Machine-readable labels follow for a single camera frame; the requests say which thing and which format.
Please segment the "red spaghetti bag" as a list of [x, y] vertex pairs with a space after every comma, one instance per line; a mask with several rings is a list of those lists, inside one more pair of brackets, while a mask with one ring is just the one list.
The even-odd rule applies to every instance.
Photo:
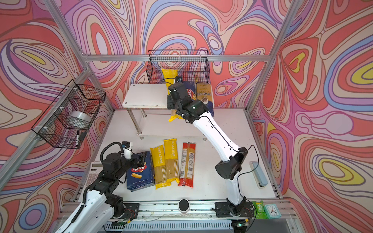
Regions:
[[195, 143], [183, 143], [179, 186], [188, 186], [193, 188], [195, 153]]

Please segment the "yellow spaghetti bag barcode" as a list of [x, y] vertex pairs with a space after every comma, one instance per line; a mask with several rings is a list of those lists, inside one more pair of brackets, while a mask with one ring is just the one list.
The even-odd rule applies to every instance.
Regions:
[[[176, 77], [177, 77], [177, 70], [168, 70], [168, 69], [162, 69], [162, 73], [164, 76], [164, 79], [162, 82], [166, 84], [166, 87], [169, 88], [172, 84], [175, 84]], [[173, 109], [171, 110], [171, 116], [169, 119], [169, 122], [172, 122], [176, 119], [182, 119], [180, 115], [176, 113], [176, 111]]]

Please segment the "yellow Pastatime bag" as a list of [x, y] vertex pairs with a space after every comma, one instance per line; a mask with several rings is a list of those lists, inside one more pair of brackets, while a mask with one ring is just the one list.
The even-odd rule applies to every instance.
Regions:
[[171, 185], [173, 181], [180, 182], [179, 160], [177, 152], [177, 139], [165, 139], [165, 165], [167, 185]]
[[154, 168], [155, 189], [170, 186], [171, 182], [167, 181], [164, 146], [160, 145], [155, 148], [150, 148], [150, 151]]

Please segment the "blue Barilla spaghetti box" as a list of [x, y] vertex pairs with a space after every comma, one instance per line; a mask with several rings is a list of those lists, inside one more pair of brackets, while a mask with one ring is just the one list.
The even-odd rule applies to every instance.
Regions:
[[187, 93], [191, 97], [191, 99], [192, 100], [196, 100], [197, 99], [197, 95], [196, 95], [195, 82], [194, 81], [183, 81], [183, 84], [184, 84], [184, 86], [186, 88]]

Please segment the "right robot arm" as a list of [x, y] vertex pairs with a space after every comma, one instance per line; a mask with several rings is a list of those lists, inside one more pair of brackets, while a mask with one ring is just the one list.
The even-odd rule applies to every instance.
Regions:
[[208, 107], [200, 100], [193, 100], [183, 83], [170, 84], [167, 89], [167, 108], [175, 110], [186, 123], [196, 127], [218, 152], [221, 161], [215, 170], [225, 179], [228, 214], [239, 216], [246, 204], [239, 188], [239, 175], [249, 150], [230, 140], [213, 119]]

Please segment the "blue clear spaghetti bag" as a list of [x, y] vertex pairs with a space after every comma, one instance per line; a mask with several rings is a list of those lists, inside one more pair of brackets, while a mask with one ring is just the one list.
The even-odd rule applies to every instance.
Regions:
[[197, 99], [207, 106], [212, 117], [214, 117], [214, 99], [211, 84], [197, 83], [196, 89]]

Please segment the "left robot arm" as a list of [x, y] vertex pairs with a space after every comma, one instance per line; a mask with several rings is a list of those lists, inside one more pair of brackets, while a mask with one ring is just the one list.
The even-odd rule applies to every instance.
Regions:
[[112, 142], [100, 153], [103, 165], [98, 177], [82, 193], [82, 201], [74, 212], [55, 229], [56, 233], [97, 233], [110, 220], [115, 225], [127, 225], [137, 218], [134, 210], [123, 202], [114, 191], [120, 179], [131, 169], [145, 165], [148, 151], [134, 153], [129, 141]]

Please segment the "blue Barilla rigatoni box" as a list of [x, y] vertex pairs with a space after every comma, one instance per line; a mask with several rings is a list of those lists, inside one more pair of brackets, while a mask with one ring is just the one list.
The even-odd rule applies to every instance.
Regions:
[[141, 167], [130, 168], [126, 173], [126, 187], [131, 192], [155, 185], [152, 156], [149, 151], [136, 155], [144, 155], [144, 164]]

